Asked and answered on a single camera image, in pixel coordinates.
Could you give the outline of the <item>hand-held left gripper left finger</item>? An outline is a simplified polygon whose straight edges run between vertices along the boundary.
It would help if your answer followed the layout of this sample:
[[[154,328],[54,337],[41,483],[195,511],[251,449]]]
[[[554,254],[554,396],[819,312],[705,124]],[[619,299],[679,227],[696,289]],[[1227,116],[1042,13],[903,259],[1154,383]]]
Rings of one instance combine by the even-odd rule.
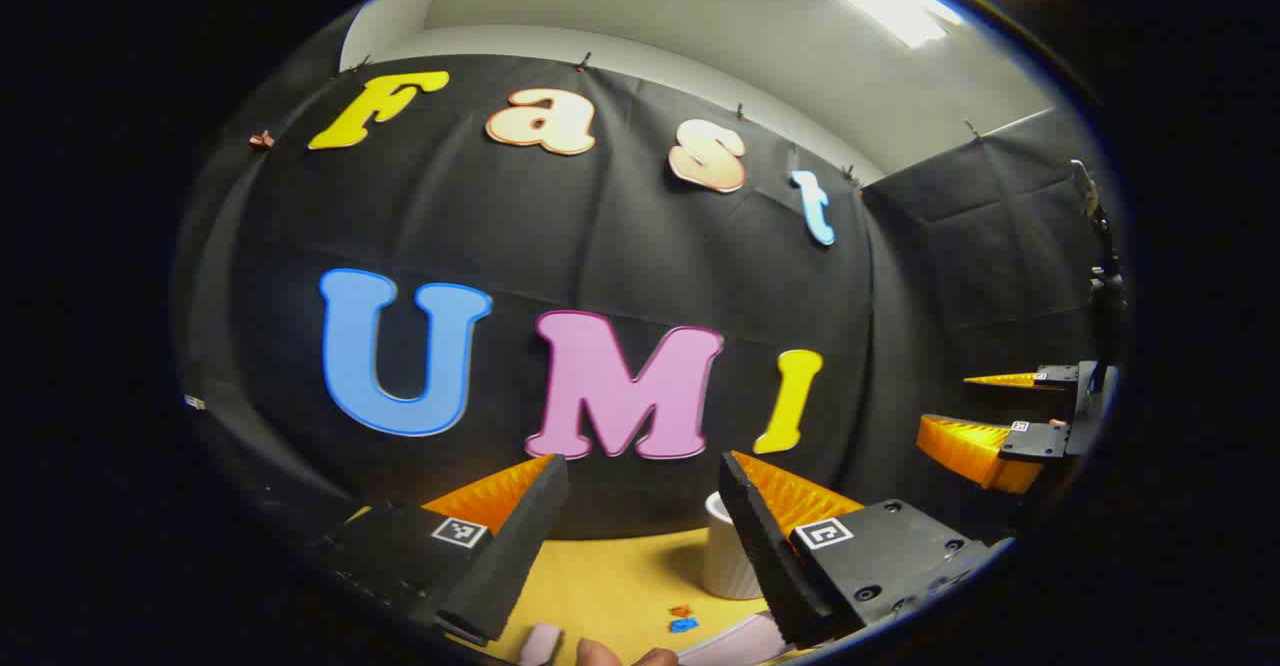
[[[484,647],[504,631],[568,494],[564,456],[544,455],[422,505],[366,506],[308,538],[305,558],[411,631]]]

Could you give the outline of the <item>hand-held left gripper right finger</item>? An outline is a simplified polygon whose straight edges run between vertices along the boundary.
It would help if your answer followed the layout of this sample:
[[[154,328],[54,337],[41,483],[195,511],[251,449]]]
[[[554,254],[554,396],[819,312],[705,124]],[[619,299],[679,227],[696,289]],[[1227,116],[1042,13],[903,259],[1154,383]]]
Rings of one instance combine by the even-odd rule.
[[[1001,556],[904,499],[863,505],[737,451],[718,492],[782,638],[812,648],[905,619]]]

